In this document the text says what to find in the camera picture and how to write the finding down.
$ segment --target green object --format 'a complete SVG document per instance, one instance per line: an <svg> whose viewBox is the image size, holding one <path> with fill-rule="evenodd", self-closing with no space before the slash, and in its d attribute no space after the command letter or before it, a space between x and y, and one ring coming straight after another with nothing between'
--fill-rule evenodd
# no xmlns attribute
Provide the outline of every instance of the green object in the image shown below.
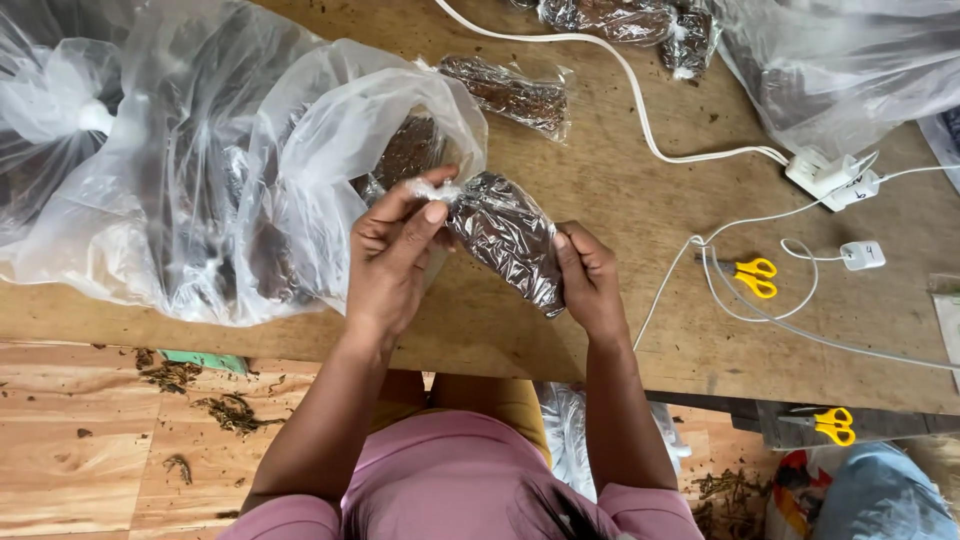
<svg viewBox="0 0 960 540"><path fill-rule="evenodd" d="M240 375L247 375L247 360L242 356L187 353L186 351L165 351L163 349L157 350L157 352L172 362L189 362L201 367L225 369Z"/></svg>

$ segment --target yellow pants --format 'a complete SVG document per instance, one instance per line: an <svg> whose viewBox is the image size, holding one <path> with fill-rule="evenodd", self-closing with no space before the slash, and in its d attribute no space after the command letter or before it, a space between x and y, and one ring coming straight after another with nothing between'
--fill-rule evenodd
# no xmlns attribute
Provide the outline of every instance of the yellow pants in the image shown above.
<svg viewBox="0 0 960 540"><path fill-rule="evenodd" d="M411 416L444 410L469 410L503 422L530 441L548 467L553 466L540 402L529 380L438 373L427 399L419 371L391 369L373 409L370 433Z"/></svg>

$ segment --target wooden table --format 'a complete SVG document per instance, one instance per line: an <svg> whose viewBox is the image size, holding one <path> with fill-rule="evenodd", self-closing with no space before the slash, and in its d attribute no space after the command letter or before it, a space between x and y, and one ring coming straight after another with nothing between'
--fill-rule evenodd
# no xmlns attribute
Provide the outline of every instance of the wooden table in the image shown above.
<svg viewBox="0 0 960 540"><path fill-rule="evenodd" d="M262 0L322 37L351 37L407 59L446 53L516 57L528 67L560 63L577 75L567 146L509 120L490 116L490 170L521 183L557 221L578 219L612 246L627 314L639 329L667 265L693 233L738 218L802 206L805 195L781 167L757 154L692 165L654 158L644 143L633 97L611 55L586 43L527 44L480 37L431 0ZM460 0L454 6L493 30L536 33L532 11L505 0ZM746 94L714 59L693 86L670 80L656 51L622 47L645 91L664 153L687 155L769 144ZM913 123L879 145L880 172L934 164ZM790 322L831 338L881 351L946 360L927 275L960 268L960 196L941 173L905 176L880 195L838 214L811 209L776 222L740 226L715 241L727 258L763 255L780 269L774 312L797 304L812 272L786 256L782 237L802 239L832 256L851 240L880 242L887 264L849 272L821 265L820 286ZM728 294L721 292L731 303ZM328 311L248 329L191 325L149 308L89 300L60 285L0 284L0 335L147 346L319 361L341 328ZM427 293L394 366L474 375L582 380L586 337L568 314L546 321L492 272L463 254L451 257ZM774 401L960 413L948 371L924 369L824 347L769 324L732 319L710 298L690 253L678 265L637 353L652 390Z"/></svg>

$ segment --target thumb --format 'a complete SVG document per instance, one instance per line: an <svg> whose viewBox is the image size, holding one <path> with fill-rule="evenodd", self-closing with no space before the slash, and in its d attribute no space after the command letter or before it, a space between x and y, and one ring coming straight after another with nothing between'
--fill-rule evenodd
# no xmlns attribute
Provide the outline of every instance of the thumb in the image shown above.
<svg viewBox="0 0 960 540"><path fill-rule="evenodd" d="M400 236L384 255L398 267L413 266L426 251L433 236L444 225L445 219L446 204L440 201L427 203L407 221L400 231Z"/></svg>
<svg viewBox="0 0 960 540"><path fill-rule="evenodd" d="M556 231L553 235L553 245L557 249L557 263L564 273L564 286L580 287L588 284L587 272L580 261L580 254L573 247L573 242L565 233Z"/></svg>

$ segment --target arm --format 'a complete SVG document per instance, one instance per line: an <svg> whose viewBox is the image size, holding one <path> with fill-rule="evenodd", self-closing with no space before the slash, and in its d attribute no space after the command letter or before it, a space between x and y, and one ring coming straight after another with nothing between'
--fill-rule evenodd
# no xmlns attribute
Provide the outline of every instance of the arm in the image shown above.
<svg viewBox="0 0 960 540"><path fill-rule="evenodd" d="M456 166L447 166L422 178L439 184L456 174ZM420 305L428 245L446 219L444 203L432 202L413 213L416 204L406 185L399 184L354 224L344 332L260 461L241 513L297 494L340 508L390 353Z"/></svg>
<svg viewBox="0 0 960 540"><path fill-rule="evenodd" d="M589 339L587 451L597 494L608 483L676 490L670 455L643 394L613 251L579 223L557 227L564 299Z"/></svg>

